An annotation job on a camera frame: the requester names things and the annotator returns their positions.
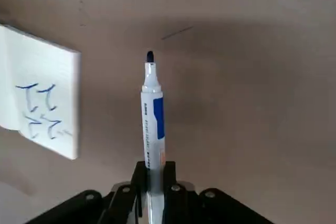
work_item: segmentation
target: screw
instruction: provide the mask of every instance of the screw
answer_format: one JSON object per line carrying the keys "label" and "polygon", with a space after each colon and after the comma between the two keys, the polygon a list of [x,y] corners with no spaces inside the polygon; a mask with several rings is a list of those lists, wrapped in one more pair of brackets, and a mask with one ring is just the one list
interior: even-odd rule
{"label": "screw", "polygon": [[181,188],[180,188],[180,186],[179,185],[173,185],[172,186],[172,190],[173,191],[179,191]]}
{"label": "screw", "polygon": [[88,194],[85,199],[86,200],[92,200],[95,196],[93,194]]}
{"label": "screw", "polygon": [[212,192],[212,191],[207,191],[205,193],[205,197],[208,197],[208,198],[215,198],[215,194]]}
{"label": "screw", "polygon": [[130,190],[131,190],[131,189],[130,189],[129,187],[124,187],[124,188],[122,189],[122,192],[123,192],[123,193],[128,193]]}

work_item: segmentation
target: pencil mark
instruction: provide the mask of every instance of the pencil mark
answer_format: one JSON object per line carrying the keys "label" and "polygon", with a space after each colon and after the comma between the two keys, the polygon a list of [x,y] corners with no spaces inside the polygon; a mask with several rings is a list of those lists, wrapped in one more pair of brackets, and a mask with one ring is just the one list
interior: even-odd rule
{"label": "pencil mark", "polygon": [[86,27],[86,22],[85,20],[88,20],[90,17],[85,11],[85,4],[83,0],[79,1],[79,7],[78,7],[78,12],[79,12],[79,26],[80,27]]}
{"label": "pencil mark", "polygon": [[48,136],[49,136],[50,139],[56,138],[55,136],[52,135],[51,131],[52,131],[52,129],[53,129],[53,127],[55,125],[61,123],[62,121],[61,120],[50,120],[50,119],[47,119],[47,118],[44,117],[44,114],[42,114],[40,118],[44,119],[44,120],[46,120],[46,121],[48,121],[50,123],[53,123],[51,126],[48,127]]}
{"label": "pencil mark", "polygon": [[35,106],[35,107],[32,108],[32,102],[30,100],[30,92],[29,92],[29,90],[31,88],[33,88],[37,85],[38,85],[38,83],[34,83],[32,85],[24,86],[24,87],[23,86],[15,86],[19,89],[25,89],[26,90],[26,102],[27,102],[27,107],[28,107],[28,110],[30,111],[30,113],[33,113],[38,108],[38,106]]}
{"label": "pencil mark", "polygon": [[30,137],[31,137],[32,139],[36,138],[36,137],[38,136],[38,134],[36,133],[35,135],[33,135],[32,126],[33,126],[34,124],[42,124],[42,123],[39,122],[39,121],[37,121],[36,119],[33,119],[33,118],[30,118],[30,117],[26,116],[25,113],[23,113],[23,116],[24,116],[26,119],[29,119],[29,120],[32,121],[32,122],[30,122],[30,123],[28,124],[28,129],[29,129]]}
{"label": "pencil mark", "polygon": [[165,39],[168,39],[168,38],[170,38],[170,37],[173,37],[173,36],[175,36],[175,35],[177,35],[177,34],[183,33],[183,32],[185,32],[185,31],[190,30],[191,28],[193,28],[193,26],[189,26],[189,27],[183,28],[182,30],[176,31],[176,32],[174,32],[174,33],[171,33],[171,34],[168,34],[168,35],[162,37],[161,40],[165,40]]}
{"label": "pencil mark", "polygon": [[72,134],[70,132],[68,132],[67,130],[63,130],[63,132],[69,136],[72,136]]}
{"label": "pencil mark", "polygon": [[50,92],[51,90],[55,87],[56,85],[53,84],[51,85],[50,88],[48,89],[45,89],[45,90],[38,90],[37,93],[45,93],[47,92],[47,95],[46,95],[46,106],[48,108],[49,111],[53,111],[55,108],[57,108],[57,106],[54,106],[54,107],[50,107],[50,104],[49,104],[49,98],[50,98]]}

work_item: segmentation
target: whiteboard marker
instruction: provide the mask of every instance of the whiteboard marker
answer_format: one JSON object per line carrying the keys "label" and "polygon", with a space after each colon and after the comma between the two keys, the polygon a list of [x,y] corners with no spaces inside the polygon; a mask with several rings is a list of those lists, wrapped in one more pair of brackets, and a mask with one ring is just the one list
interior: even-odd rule
{"label": "whiteboard marker", "polygon": [[152,51],[147,53],[141,92],[145,163],[149,171],[147,206],[150,224],[161,224],[164,209],[162,170],[165,165],[163,93],[156,76]]}

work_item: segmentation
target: beige wall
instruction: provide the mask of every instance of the beige wall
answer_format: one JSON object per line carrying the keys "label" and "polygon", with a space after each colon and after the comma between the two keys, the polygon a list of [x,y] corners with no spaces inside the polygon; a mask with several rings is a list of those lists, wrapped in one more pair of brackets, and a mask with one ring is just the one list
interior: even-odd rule
{"label": "beige wall", "polygon": [[0,13],[82,52],[79,159],[0,129],[4,223],[130,178],[148,49],[180,179],[276,223],[336,221],[336,0],[0,0]]}

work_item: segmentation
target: blue label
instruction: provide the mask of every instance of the blue label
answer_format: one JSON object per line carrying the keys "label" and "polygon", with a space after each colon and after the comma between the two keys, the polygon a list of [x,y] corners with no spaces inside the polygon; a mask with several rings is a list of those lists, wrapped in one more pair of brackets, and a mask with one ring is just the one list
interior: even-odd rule
{"label": "blue label", "polygon": [[163,97],[153,100],[154,115],[157,124],[157,139],[164,137],[164,119],[163,119]]}

